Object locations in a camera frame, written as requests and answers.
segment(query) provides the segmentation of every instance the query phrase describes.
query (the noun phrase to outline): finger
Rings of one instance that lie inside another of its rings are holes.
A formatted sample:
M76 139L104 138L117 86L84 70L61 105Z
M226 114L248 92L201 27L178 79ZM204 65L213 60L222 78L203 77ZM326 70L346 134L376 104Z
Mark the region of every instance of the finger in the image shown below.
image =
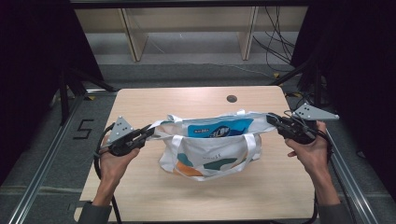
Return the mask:
M102 149L99 150L99 155L102 155L104 153L107 153L109 151L108 147L104 147Z
M326 133L326 123L322 121L317 121L318 129L324 133Z
M106 136L103 138L102 145L105 144L105 143L107 142L108 137L109 137L109 135L106 135Z
M132 160L133 158L135 158L140 152L140 148L134 148L128 155L128 159Z
M288 153L288 157L295 157L295 156L297 156L297 153L295 151Z

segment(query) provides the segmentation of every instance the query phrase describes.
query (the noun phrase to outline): tote bag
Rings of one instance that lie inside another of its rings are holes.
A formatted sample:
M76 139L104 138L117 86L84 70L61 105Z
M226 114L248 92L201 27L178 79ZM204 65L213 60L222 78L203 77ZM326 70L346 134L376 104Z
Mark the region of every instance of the tote bag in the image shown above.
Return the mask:
M241 172L262 154L261 133L275 127L266 113L240 110L210 119L158 120L148 140L163 140L161 167L170 173L206 181Z

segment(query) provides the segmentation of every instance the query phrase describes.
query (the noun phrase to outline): black sleeve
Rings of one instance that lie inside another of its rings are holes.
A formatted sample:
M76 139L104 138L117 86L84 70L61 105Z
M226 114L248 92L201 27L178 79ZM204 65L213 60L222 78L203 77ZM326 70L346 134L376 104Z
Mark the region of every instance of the black sleeve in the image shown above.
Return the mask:
M85 203L82 207L78 224L106 224L111 213L111 206L95 206L92 203Z
M337 205L317 205L321 224L352 223L351 216L343 203Z

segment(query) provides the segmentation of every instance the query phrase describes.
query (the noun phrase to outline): left hand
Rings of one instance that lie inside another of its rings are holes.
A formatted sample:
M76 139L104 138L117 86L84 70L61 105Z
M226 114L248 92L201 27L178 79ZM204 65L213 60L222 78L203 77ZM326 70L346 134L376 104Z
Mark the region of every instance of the left hand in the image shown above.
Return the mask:
M110 205L114 191L125 174L126 168L131 160L139 154L140 149L135 148L122 157L113 156L107 151L108 148L103 148L99 151L99 154L101 154L100 169L102 178L92 205Z

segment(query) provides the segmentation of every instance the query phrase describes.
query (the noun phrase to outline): wire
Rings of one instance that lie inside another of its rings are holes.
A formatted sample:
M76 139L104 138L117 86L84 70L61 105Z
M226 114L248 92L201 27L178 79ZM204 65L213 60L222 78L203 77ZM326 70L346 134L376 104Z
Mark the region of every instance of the wire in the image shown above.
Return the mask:
M276 56L278 59L282 60L284 63L290 63L290 61L288 61L288 58L283 56L282 54L274 51L273 49L270 49L266 46L264 46L264 44L262 44L262 42L260 42L256 36L253 36L253 39L260 45L260 47L262 47L263 49L270 51L274 56Z
M297 110L297 109L298 109L298 105L299 105L300 102L303 101L303 100L304 100L304 97L302 97L302 98L297 102L296 106L294 107L294 110Z
M271 35L269 35L271 38L270 38L270 41L269 41L269 43L268 43L268 46L267 46L267 47L264 47L263 44L261 44L261 46L262 46L264 49L267 49L267 51L266 51L266 53L265 53L265 61L267 62L267 65L268 65L271 69L273 69L273 70L275 70L275 71L278 71L278 72L290 72L290 70L289 70L289 71L285 71L285 70L276 69L276 68L272 67L272 66L268 63L268 51L270 51L271 53L274 54L274 52L273 52L272 50L268 50L268 49L270 49L270 46L271 46L271 43L272 43L272 40L273 40L273 39L274 39L274 40L280 41L281 44L282 44L282 48L283 48L283 50L285 51L285 54L286 54L286 56L284 56L284 59L285 59L285 60L282 60L282 61L284 61L285 63L290 63L289 55L291 56L291 53L290 53L289 48L287 47L287 45L286 45L286 43L285 43L285 42L287 42L287 43L290 43L290 42L289 42L289 41L285 41L285 39L283 38L282 34L280 33L280 25L279 25L279 12L280 12L280 7L276 7L276 22L274 22L273 18L271 17L270 13L268 12L268 8L267 8L267 7L265 7L265 11L267 12L268 18L270 19L270 21L271 21L271 23L272 23L272 25L273 25L273 27L274 27L273 33L272 33ZM279 39L274 38L274 35L275 35L275 34L277 34L277 35L279 36Z
M104 132L102 133L102 135L99 138L99 142L96 146L96 150L93 152L93 166L95 168L95 172L98 175L99 179L102 178L101 175L101 170L100 170L100 165L99 165L99 159L100 159L100 154L99 154L99 150L101 149L101 145L102 145L102 141L105 138L105 135L113 129L115 123L112 123L110 126L108 126L107 128L105 128ZM116 201L116 197L111 198L111 204L113 204L113 208L114 208L114 213L116 215L116 220L117 223L121 224L121 216L120 216L120 210L119 207L117 206L117 201Z
M295 115L297 115L297 117L299 117L301 121L297 120L297 119L294 118L292 115L287 114L286 112L292 113L291 110L285 110L285 111L283 111L283 113L284 113L286 116L288 116L289 118L293 119L294 121L297 121L297 122L300 123L301 125L306 126L304 119L301 118L301 116L300 116L299 114L295 114Z
M276 40L277 42L281 42L282 43L282 40L281 39L277 39L277 38L275 38L275 37L273 37L273 39L274 40ZM293 44L293 43L290 43L288 40L286 40L286 39L284 39L284 43L286 44L286 45L289 45L290 47L292 47L292 48L295 48L295 45Z

